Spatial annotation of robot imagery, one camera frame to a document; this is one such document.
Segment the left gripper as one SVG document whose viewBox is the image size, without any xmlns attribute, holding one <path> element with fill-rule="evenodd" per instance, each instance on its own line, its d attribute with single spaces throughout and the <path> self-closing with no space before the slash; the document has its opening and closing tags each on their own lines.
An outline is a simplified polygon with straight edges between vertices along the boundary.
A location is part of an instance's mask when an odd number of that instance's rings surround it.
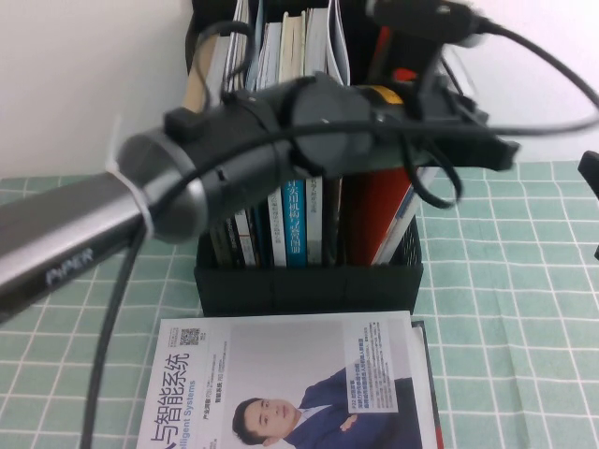
<svg viewBox="0 0 599 449">
<path fill-rule="evenodd" d="M 426 125 L 456 128 L 485 127 L 489 115 L 477 103 L 461 93 L 446 75 L 433 75 L 422 87 L 416 80 L 400 80 L 407 116 Z M 500 138 L 466 139 L 448 135 L 433 139 L 456 167 L 511 168 L 520 150 L 515 141 Z"/>
</svg>

